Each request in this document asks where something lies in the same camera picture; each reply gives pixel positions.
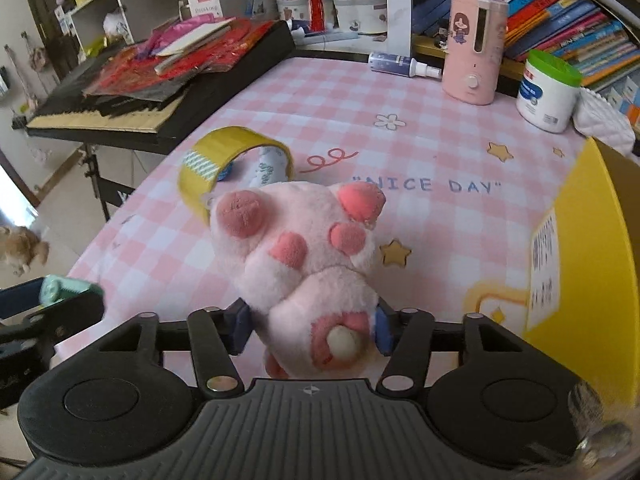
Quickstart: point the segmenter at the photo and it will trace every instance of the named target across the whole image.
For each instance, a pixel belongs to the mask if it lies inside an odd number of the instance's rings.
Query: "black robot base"
[[[251,332],[242,300],[183,322],[128,320],[24,390],[18,421],[36,460],[18,478],[495,480],[539,461],[533,444],[566,457],[578,444],[568,396],[580,378],[481,314],[441,323],[381,301],[376,345],[390,359],[375,389],[245,389],[229,355]],[[191,352],[197,388],[162,368],[164,351]],[[440,351],[460,366],[426,388]]]

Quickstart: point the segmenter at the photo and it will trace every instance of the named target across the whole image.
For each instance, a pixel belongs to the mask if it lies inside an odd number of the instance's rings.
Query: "pink humidifier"
[[[444,91],[473,105],[494,100],[509,4],[501,0],[451,0]]]

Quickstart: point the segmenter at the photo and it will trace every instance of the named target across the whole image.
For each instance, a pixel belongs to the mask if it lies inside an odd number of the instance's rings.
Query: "white notebook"
[[[222,22],[217,23],[203,23],[199,27],[194,28],[191,32],[188,32],[183,37],[175,40],[171,45],[165,47],[160,52],[158,52],[158,56],[173,56],[174,54],[180,54],[182,51],[189,48],[191,45],[199,43],[204,40],[207,36],[210,36],[217,30],[220,30],[223,27],[226,27],[229,23],[231,23],[235,18],[229,18],[228,20],[224,20]]]

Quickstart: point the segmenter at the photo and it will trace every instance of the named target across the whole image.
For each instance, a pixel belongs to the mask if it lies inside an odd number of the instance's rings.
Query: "cartoon girl sticker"
[[[453,31],[451,35],[456,43],[466,43],[465,36],[469,33],[469,18],[462,12],[457,12],[453,19]]]

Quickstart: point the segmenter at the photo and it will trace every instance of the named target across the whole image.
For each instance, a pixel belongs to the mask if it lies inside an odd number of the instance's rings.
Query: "pen holder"
[[[338,26],[358,34],[386,32],[386,0],[334,0]]]
[[[276,0],[280,19],[287,20],[307,20],[311,19],[309,0]],[[324,7],[324,21],[328,25],[334,26],[335,11],[333,0],[322,0]]]

